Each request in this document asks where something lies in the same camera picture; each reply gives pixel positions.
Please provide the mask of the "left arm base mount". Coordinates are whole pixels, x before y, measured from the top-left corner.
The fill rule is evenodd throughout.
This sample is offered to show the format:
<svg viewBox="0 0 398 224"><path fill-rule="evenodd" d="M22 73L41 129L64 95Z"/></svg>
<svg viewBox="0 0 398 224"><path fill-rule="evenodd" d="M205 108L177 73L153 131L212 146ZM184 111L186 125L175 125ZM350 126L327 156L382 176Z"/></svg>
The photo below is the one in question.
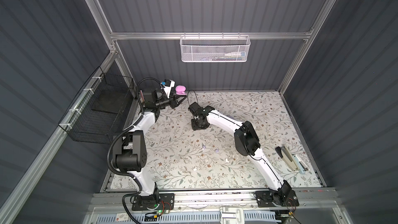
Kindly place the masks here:
<svg viewBox="0 0 398 224"><path fill-rule="evenodd" d="M174 209L175 194L137 196L132 200L133 211L170 211Z"/></svg>

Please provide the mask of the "pink earbud charging case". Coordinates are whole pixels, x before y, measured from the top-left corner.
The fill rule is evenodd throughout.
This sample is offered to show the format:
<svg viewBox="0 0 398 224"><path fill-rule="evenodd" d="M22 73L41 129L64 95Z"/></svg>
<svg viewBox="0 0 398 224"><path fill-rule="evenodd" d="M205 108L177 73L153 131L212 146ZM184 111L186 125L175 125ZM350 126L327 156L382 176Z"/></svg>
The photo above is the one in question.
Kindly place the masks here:
<svg viewBox="0 0 398 224"><path fill-rule="evenodd" d="M185 86L178 85L175 88L175 91L176 91L176 95L187 95Z"/></svg>

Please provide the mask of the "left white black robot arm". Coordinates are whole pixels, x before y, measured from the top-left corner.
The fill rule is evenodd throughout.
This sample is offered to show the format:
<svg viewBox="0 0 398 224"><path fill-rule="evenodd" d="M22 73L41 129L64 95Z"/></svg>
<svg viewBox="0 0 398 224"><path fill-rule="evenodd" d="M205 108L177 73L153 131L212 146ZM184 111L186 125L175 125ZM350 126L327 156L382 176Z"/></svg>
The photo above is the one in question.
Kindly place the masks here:
<svg viewBox="0 0 398 224"><path fill-rule="evenodd" d="M107 153L109 170L116 175L128 176L134 181L141 197L152 196L158 189L149 172L145 170L145 133L156 123L160 110L168 106L176 108L187 98L186 88L181 85L175 90L163 88L161 92L161 97L157 97L154 90L143 94L148 100L138 100L141 110L138 119L114 138Z"/></svg>

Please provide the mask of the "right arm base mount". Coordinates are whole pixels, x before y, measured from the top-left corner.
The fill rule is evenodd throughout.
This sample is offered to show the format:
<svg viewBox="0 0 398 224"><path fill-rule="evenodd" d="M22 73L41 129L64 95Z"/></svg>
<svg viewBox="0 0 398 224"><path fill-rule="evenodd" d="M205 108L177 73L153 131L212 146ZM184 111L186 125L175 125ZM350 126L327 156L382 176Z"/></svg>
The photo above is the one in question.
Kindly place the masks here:
<svg viewBox="0 0 398 224"><path fill-rule="evenodd" d="M298 207L299 200L293 190L285 194L283 192L271 192L268 190L255 191L255 199L258 207Z"/></svg>

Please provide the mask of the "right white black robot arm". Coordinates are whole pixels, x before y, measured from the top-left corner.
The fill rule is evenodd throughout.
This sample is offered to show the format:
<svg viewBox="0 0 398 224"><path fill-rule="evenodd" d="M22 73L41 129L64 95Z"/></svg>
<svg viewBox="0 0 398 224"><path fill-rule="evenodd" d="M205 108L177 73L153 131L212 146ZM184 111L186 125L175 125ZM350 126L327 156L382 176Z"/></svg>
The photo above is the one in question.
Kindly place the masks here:
<svg viewBox="0 0 398 224"><path fill-rule="evenodd" d="M215 125L234 137L235 148L242 156L249 157L264 177L268 186L267 198L277 206L298 206L299 201L290 184L283 179L264 154L259 137L251 122L237 121L223 115L211 106L201 107L192 103L188 110L193 115L193 130L205 130Z"/></svg>

